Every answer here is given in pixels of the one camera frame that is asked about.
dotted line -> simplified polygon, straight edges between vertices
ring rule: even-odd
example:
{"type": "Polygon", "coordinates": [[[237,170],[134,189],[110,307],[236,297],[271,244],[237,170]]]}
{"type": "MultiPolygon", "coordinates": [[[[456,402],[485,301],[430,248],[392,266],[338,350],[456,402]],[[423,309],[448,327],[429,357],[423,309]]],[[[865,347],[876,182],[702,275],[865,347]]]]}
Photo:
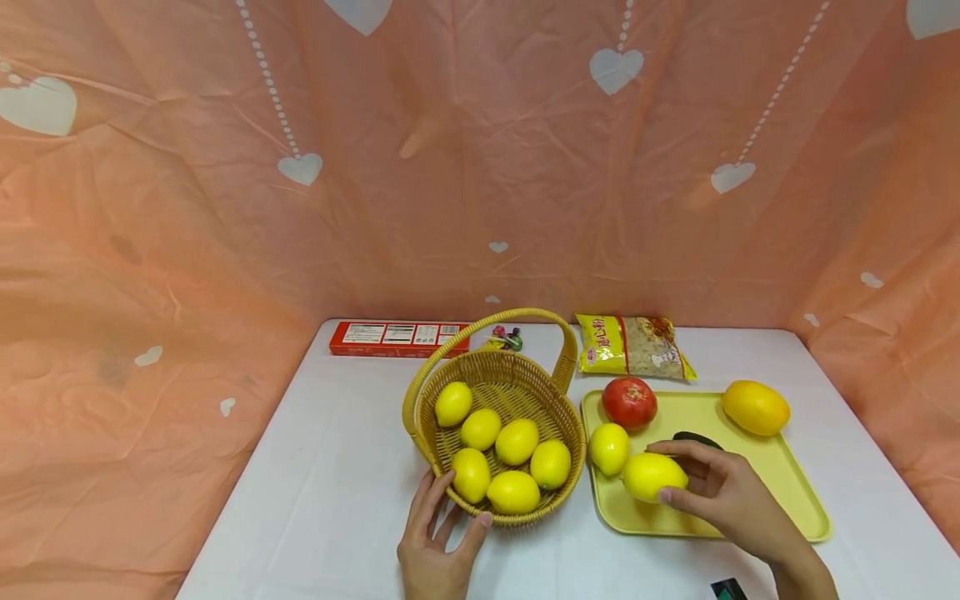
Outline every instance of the dotted line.
{"type": "Polygon", "coordinates": [[[283,104],[280,103],[280,96],[276,92],[276,87],[274,87],[274,74],[270,71],[267,55],[264,54],[262,44],[257,40],[256,31],[253,29],[253,21],[250,20],[250,11],[247,10],[247,0],[236,0],[236,4],[240,9],[240,16],[244,19],[243,24],[244,27],[247,28],[247,37],[250,38],[253,52],[256,54],[257,59],[260,60],[260,68],[263,69],[261,73],[263,74],[264,83],[267,85],[267,91],[270,92],[274,100],[276,118],[280,120],[280,126],[283,128],[283,132],[287,134],[287,143],[290,144],[290,151],[294,153],[294,158],[299,160],[301,158],[300,148],[297,147],[297,140],[294,139],[293,131],[287,122],[287,115],[283,111],[283,104]]]}
{"type": "Polygon", "coordinates": [[[627,30],[630,29],[630,9],[634,7],[634,0],[627,0],[627,8],[623,11],[623,31],[620,32],[620,43],[616,45],[617,52],[623,52],[623,43],[627,41],[627,30]]]}
{"type": "Polygon", "coordinates": [[[824,12],[830,8],[830,0],[826,0],[823,4],[820,5],[820,11],[813,16],[813,23],[810,24],[809,29],[806,30],[806,37],[804,41],[800,44],[800,47],[797,48],[797,52],[793,55],[793,58],[790,59],[790,65],[786,67],[786,72],[783,73],[783,77],[780,78],[780,85],[777,86],[777,90],[774,91],[774,95],[770,97],[770,102],[767,103],[767,108],[760,114],[760,120],[756,122],[754,126],[754,132],[750,134],[750,139],[747,140],[747,143],[743,147],[743,151],[740,152],[740,158],[736,160],[736,165],[740,166],[740,163],[743,162],[743,159],[747,156],[747,153],[750,152],[751,147],[756,141],[756,136],[760,133],[760,130],[763,129],[763,124],[767,122],[767,117],[770,116],[770,111],[773,110],[774,105],[777,103],[777,100],[780,99],[780,94],[783,92],[783,89],[786,87],[786,83],[790,81],[790,75],[797,68],[797,63],[800,62],[800,56],[806,52],[806,44],[810,43],[810,40],[813,39],[813,34],[819,29],[819,23],[824,18],[824,12]]]}
{"type": "Polygon", "coordinates": [[[7,81],[11,84],[20,85],[23,83],[23,78],[13,72],[13,67],[9,62],[0,60],[0,71],[7,74],[7,81]]]}

snack bag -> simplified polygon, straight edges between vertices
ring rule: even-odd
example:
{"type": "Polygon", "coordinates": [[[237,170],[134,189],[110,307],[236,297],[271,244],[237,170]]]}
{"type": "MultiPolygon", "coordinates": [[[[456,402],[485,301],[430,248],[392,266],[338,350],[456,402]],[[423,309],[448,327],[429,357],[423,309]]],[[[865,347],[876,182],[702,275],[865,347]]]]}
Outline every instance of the snack bag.
{"type": "Polygon", "coordinates": [[[580,372],[697,378],[677,348],[669,319],[577,315],[577,321],[584,330],[580,372]]]}

hand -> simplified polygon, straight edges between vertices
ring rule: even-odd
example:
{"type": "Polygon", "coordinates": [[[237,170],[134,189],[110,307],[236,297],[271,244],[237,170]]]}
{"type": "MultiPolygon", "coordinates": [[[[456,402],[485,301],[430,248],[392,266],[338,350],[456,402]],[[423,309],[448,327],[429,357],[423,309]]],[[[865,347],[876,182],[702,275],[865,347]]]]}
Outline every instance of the hand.
{"type": "Polygon", "coordinates": [[[698,516],[768,565],[780,600],[836,600],[827,566],[747,459],[699,442],[657,442],[686,471],[686,490],[663,488],[660,501],[698,516]]]}
{"type": "Polygon", "coordinates": [[[647,450],[672,455],[690,478],[687,490],[660,490],[664,504],[698,516],[768,564],[809,548],[747,459],[690,441],[657,442],[647,450]]]}
{"type": "Polygon", "coordinates": [[[487,538],[493,523],[493,515],[482,513],[467,529],[460,546],[446,552],[453,528],[462,514],[454,506],[443,524],[434,532],[437,516],[446,504],[447,486],[453,481],[454,471],[449,471],[434,481],[432,471],[427,471],[410,505],[407,529],[396,547],[403,574],[403,594],[406,600],[464,600],[470,583],[473,562],[487,538]]]}

table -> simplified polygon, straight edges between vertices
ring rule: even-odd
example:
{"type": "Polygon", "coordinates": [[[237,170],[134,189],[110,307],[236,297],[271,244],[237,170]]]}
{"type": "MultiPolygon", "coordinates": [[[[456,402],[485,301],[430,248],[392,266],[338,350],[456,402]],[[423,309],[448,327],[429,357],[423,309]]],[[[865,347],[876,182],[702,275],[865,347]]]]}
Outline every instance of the table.
{"type": "MultiPolygon", "coordinates": [[[[317,333],[179,600],[401,597],[396,544],[426,467],[403,429],[400,403],[422,361],[330,356],[337,323],[317,333]]],[[[528,324],[522,334],[524,354],[550,371],[560,329],[528,324]]],[[[487,335],[474,335],[471,347],[487,335]]],[[[784,436],[833,521],[833,538],[817,550],[841,598],[957,597],[960,558],[795,335],[682,328],[677,338],[700,374],[693,388],[723,391],[735,379],[755,379],[790,401],[784,436]]],[[[579,405],[608,380],[577,374],[569,397],[579,405]]],[[[451,543],[462,534],[463,527],[451,543]]],[[[751,600],[776,597],[764,565],[726,541],[608,529],[585,468],[545,522],[491,532],[469,598],[709,600],[709,584],[731,577],[751,600]]]]}

basket handle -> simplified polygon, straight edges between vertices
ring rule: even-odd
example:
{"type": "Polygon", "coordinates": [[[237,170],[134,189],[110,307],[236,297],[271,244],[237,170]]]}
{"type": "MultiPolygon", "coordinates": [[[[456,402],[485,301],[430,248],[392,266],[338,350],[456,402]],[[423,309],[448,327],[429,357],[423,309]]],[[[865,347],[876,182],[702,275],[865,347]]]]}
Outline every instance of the basket handle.
{"type": "Polygon", "coordinates": [[[577,364],[577,334],[573,331],[573,327],[560,315],[541,308],[513,308],[511,310],[498,312],[495,315],[490,315],[485,319],[481,319],[461,329],[460,332],[453,336],[446,344],[437,348],[437,350],[430,355],[430,358],[423,363],[414,380],[410,382],[410,387],[407,388],[407,395],[403,399],[403,426],[406,427],[407,433],[413,438],[414,444],[417,446],[420,454],[430,463],[434,472],[439,469],[439,465],[435,464],[426,440],[417,432],[414,415],[417,406],[417,396],[420,395],[420,388],[423,387],[423,382],[426,381],[427,376],[433,371],[433,368],[443,360],[448,352],[471,335],[488,325],[501,321],[506,322],[520,317],[539,317],[553,321],[560,326],[560,329],[564,333],[564,347],[560,351],[560,356],[557,358],[557,364],[554,365],[553,375],[551,377],[561,392],[566,394],[566,391],[569,389],[570,380],[573,378],[573,371],[577,364]]]}

